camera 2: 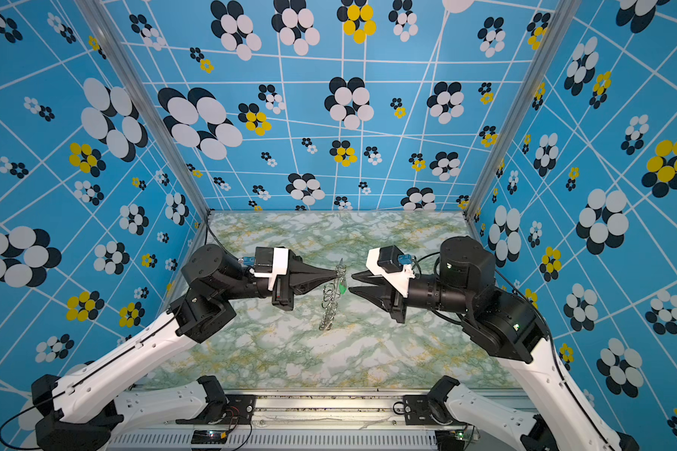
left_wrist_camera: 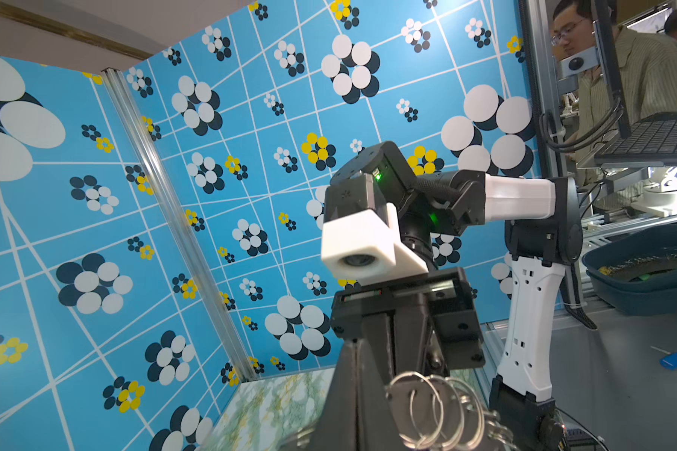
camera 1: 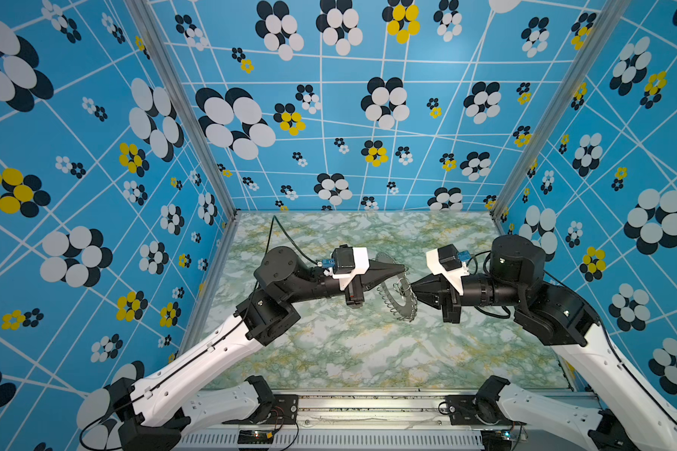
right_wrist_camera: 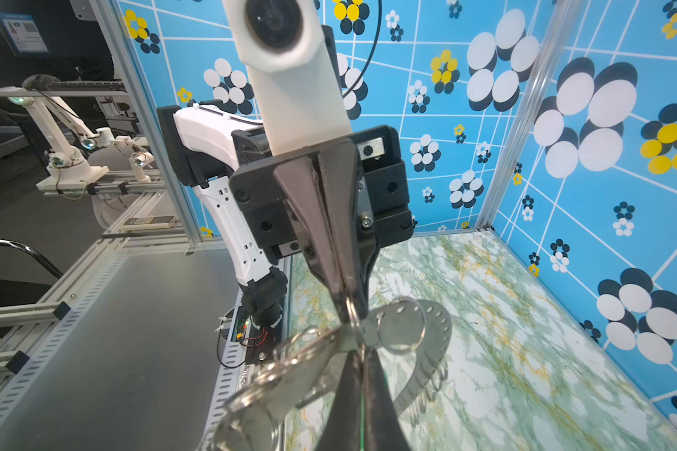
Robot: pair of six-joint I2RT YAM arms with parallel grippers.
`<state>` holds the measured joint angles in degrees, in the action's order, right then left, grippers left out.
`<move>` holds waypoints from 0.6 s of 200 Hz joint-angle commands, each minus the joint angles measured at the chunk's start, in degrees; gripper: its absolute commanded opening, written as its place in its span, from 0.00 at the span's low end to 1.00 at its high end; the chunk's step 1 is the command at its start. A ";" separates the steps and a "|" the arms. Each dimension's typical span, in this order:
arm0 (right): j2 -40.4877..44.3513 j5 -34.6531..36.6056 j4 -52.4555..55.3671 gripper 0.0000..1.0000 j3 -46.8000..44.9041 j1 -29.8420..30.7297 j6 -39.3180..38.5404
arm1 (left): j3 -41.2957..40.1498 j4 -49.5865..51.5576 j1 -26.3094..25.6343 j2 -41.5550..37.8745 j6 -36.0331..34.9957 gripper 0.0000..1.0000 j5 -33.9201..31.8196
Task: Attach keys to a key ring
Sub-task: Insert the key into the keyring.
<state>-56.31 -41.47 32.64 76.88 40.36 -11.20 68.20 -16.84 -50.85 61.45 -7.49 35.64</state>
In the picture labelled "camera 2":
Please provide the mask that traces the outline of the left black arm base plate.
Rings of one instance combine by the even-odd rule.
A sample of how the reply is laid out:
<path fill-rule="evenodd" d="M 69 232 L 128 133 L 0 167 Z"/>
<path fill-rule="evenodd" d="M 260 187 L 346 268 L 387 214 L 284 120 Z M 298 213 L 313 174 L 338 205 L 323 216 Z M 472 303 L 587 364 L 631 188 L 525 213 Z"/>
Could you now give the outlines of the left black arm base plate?
<path fill-rule="evenodd" d="M 253 395 L 226 395 L 211 400 L 195 418 L 200 425 L 247 425 L 256 408 L 257 397 Z"/>

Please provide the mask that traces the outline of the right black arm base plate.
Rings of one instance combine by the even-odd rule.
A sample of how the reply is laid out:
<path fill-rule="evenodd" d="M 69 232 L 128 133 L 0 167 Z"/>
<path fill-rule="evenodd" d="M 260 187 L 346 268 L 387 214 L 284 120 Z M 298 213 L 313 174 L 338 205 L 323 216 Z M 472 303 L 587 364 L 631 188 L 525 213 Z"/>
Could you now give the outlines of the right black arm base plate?
<path fill-rule="evenodd" d="M 430 407 L 427 395 L 405 395 L 404 422 L 407 426 L 422 426 L 427 428 L 465 428 L 468 423 L 452 419 L 447 413 L 438 415 Z"/>

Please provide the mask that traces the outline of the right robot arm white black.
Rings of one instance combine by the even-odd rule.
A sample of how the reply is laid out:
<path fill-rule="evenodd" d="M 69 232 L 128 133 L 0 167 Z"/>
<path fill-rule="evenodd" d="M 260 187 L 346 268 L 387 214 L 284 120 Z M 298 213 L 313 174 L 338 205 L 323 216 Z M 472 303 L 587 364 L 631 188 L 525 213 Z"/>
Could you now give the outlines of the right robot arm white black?
<path fill-rule="evenodd" d="M 434 420 L 468 423 L 515 450 L 636 450 L 590 405 L 560 363 L 551 332 L 527 299 L 496 286 L 492 254 L 470 237 L 442 242 L 433 274 L 417 275 L 396 246 L 374 248 L 350 289 L 404 323 L 409 308 L 432 312 L 462 328 L 520 383 L 536 413 L 480 396 L 449 376 L 428 394 Z"/>

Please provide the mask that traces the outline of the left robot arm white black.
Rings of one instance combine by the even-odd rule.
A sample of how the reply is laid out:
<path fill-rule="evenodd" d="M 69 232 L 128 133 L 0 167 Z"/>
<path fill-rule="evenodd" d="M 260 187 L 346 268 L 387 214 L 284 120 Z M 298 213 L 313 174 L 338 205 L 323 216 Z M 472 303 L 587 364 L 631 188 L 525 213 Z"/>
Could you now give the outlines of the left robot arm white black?
<path fill-rule="evenodd" d="M 219 244 L 201 246 L 182 276 L 188 290 L 141 332 L 97 361 L 63 377 L 45 375 L 31 386 L 41 413 L 41 450 L 100 450 L 123 432 L 165 422 L 215 424 L 232 420 L 218 379 L 130 393 L 129 387 L 175 355 L 203 343 L 236 316 L 233 300 L 268 299 L 291 311 L 297 295 L 337 278 L 283 247 L 259 247 L 248 265 Z"/>

